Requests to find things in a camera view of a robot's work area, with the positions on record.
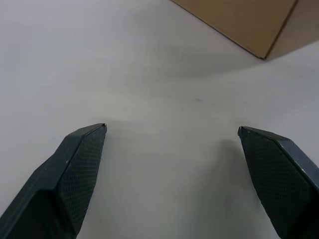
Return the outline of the brown cardboard box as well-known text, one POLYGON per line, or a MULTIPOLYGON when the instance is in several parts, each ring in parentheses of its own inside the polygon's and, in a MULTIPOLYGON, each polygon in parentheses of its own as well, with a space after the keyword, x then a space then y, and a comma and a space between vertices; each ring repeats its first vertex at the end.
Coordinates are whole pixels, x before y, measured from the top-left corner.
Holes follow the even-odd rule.
POLYGON ((263 60, 319 41, 319 0, 172 0, 263 60))

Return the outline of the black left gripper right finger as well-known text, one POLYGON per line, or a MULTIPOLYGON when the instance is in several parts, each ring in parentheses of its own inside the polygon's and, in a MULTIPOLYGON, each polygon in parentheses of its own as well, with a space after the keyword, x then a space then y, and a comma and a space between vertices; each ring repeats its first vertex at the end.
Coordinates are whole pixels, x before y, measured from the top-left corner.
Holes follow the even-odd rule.
POLYGON ((281 239, 319 239, 319 167, 290 139, 240 126, 253 186, 281 239))

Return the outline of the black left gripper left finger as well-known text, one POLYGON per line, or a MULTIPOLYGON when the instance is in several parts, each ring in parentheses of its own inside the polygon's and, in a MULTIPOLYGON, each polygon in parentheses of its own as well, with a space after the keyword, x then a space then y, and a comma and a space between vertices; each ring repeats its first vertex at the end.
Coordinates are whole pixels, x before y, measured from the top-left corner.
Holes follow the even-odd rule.
POLYGON ((0 217, 0 239, 76 239, 92 198, 107 126, 68 134, 0 217))

